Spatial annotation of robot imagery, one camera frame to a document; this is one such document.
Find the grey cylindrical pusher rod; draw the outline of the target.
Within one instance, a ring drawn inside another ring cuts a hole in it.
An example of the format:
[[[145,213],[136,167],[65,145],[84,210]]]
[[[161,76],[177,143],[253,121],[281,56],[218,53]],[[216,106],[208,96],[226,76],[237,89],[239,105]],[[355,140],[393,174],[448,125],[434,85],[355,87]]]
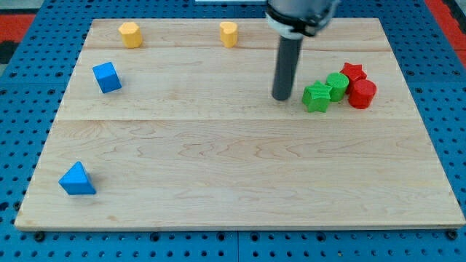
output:
[[[280,37],[272,86],[272,97],[275,100],[285,101],[291,96],[301,45],[302,39]]]

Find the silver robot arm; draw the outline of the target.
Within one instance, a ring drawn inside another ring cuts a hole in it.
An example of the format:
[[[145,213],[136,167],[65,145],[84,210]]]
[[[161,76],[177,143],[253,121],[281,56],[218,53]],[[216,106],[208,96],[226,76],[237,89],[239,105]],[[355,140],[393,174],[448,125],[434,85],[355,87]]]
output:
[[[280,35],[272,97],[290,98],[303,38],[314,37],[336,13],[339,0],[267,0],[266,19]]]

